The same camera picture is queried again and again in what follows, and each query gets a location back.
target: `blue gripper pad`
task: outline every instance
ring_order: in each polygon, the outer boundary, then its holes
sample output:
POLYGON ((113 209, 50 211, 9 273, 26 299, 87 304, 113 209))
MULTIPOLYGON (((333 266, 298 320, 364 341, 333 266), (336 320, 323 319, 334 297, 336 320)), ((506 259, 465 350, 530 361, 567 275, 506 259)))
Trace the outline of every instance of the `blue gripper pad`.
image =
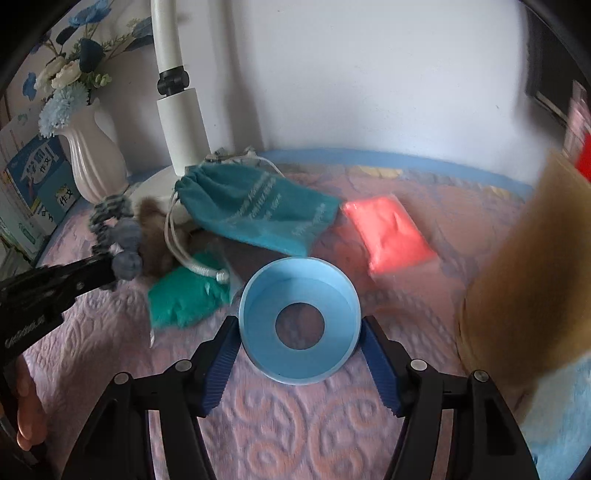
POLYGON ((401 409, 401 402, 398 395, 397 376, 378 341, 376 333, 371 329, 365 318, 361 320, 359 346, 365 356, 365 361, 368 364, 369 372, 374 379, 382 403, 392 410, 394 414, 398 414, 401 409))
POLYGON ((236 317, 229 316, 224 320, 212 340, 214 342, 213 347, 217 346, 215 345, 217 340, 221 340, 221 345, 218 343, 217 354, 206 372, 203 387, 201 407, 205 416, 221 402, 223 391, 232 372, 234 360, 236 360, 236 355, 240 350, 242 342, 236 317))

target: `artificial flower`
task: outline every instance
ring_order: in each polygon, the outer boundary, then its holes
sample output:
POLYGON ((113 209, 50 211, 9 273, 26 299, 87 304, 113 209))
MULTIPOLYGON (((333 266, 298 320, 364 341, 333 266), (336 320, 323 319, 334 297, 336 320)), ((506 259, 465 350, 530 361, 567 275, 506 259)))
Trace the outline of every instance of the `artificial flower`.
POLYGON ((98 0, 95 4, 70 17, 68 23, 71 27, 76 28, 89 23, 98 23, 109 15, 110 11, 108 0, 98 0))
POLYGON ((81 38, 80 41, 80 70, 90 73, 99 66, 105 56, 100 43, 89 38, 81 38))
POLYGON ((64 57, 57 56, 47 65, 45 65, 45 68, 39 73, 39 77, 37 77, 35 88, 39 90, 39 87, 42 84, 49 82, 49 80, 51 80, 51 78, 54 77, 66 63, 67 62, 64 57))
POLYGON ((112 80, 113 80, 113 78, 111 78, 111 76, 108 73, 105 73, 103 75, 103 78, 100 79, 99 85, 101 87, 104 87, 104 86, 108 85, 109 83, 111 83, 112 80))
POLYGON ((132 43, 127 45, 125 51, 132 51, 137 48, 145 47, 146 45, 151 45, 152 43, 154 43, 153 35, 145 35, 143 37, 136 38, 132 43))
POLYGON ((36 76, 33 72, 29 72, 27 79, 22 84, 22 94, 25 97, 29 98, 29 101, 32 102, 35 99, 35 95, 37 94, 37 90, 35 90, 35 80, 36 76))
POLYGON ((35 43, 35 45, 33 46, 33 48, 31 49, 31 54, 37 53, 39 51, 39 49, 41 48, 41 46, 47 41, 49 40, 49 37, 51 36, 51 30, 49 32, 47 32, 45 35, 43 35, 39 41, 37 43, 35 43))
POLYGON ((51 80, 45 82, 35 82, 35 88, 41 98, 47 98, 53 93, 53 87, 51 87, 51 80))
POLYGON ((57 72, 56 77, 51 81, 51 87, 60 90, 75 82, 80 78, 80 75, 82 75, 80 64, 78 60, 73 60, 64 65, 62 69, 57 72))
POLYGON ((39 132, 52 137, 70 123, 72 115, 88 104, 88 90, 80 82, 74 82, 57 90, 39 115, 39 132))
POLYGON ((78 27, 66 27, 61 32, 57 34, 56 43, 58 45, 63 45, 66 43, 70 37, 78 30, 78 27))

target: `lamp base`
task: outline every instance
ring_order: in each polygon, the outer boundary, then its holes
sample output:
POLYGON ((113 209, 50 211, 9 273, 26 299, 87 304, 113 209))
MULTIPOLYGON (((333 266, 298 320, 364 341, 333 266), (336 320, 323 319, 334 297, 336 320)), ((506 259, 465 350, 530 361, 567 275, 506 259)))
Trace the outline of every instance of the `lamp base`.
MULTIPOLYGON (((163 212, 168 212, 168 204, 170 196, 174 192, 174 184, 180 177, 174 172, 173 166, 166 167, 158 173, 152 175, 148 180, 143 182, 135 191, 129 196, 134 207, 134 212, 138 212, 138 208, 142 200, 146 197, 155 198, 160 209, 163 212)), ((187 209, 177 202, 173 212, 173 221, 177 224, 186 223, 192 220, 187 209)))

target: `white lamp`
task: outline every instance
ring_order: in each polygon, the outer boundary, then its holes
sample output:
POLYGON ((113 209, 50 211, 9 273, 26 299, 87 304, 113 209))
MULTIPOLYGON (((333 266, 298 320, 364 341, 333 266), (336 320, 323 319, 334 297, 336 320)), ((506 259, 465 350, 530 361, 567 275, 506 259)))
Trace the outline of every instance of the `white lamp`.
MULTIPOLYGON (((211 153, 195 88, 189 86, 189 74, 183 67, 178 40, 176 0, 151 0, 154 47, 160 79, 158 91, 165 97, 158 100, 158 113, 164 138, 173 164, 143 182, 130 198, 135 205, 147 196, 155 197, 162 210, 175 182, 184 175, 185 168, 198 165, 211 153)), ((177 204, 174 219, 186 218, 186 211, 177 204)))

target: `gray toy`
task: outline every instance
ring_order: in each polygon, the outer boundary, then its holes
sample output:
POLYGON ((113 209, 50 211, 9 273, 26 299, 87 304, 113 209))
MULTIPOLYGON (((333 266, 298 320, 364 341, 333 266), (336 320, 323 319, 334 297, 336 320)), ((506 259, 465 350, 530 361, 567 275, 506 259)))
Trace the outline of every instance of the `gray toy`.
POLYGON ((131 202, 126 196, 111 195, 95 206, 89 219, 89 229, 96 235, 97 242, 92 246, 93 254, 107 253, 114 244, 123 249, 113 257, 111 264, 119 280, 133 280, 142 273, 142 258, 138 254, 142 229, 133 216, 131 202), (105 222, 112 218, 117 220, 115 226, 106 225, 105 222))

